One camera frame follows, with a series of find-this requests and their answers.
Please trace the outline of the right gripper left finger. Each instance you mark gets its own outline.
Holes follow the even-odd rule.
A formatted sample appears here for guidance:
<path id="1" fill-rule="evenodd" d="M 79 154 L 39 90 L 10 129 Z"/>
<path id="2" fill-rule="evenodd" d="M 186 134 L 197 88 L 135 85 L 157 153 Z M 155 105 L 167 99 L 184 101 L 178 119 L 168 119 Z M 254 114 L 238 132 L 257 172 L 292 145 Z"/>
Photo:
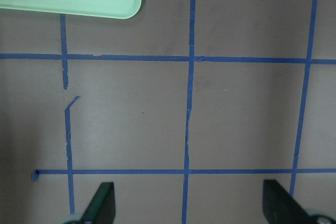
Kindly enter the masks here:
<path id="1" fill-rule="evenodd" d="M 114 183 L 101 183 L 80 218 L 80 223 L 114 223 L 116 216 Z"/>

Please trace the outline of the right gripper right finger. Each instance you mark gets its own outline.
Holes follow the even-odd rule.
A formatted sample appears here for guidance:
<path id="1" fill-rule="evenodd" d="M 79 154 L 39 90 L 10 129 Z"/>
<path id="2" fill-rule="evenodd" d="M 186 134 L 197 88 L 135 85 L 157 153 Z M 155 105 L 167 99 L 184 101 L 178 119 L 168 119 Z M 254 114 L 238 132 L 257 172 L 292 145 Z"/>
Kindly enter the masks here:
<path id="1" fill-rule="evenodd" d="M 275 179 L 265 179 L 263 214 L 268 223 L 321 223 L 323 215 L 309 215 Z"/>

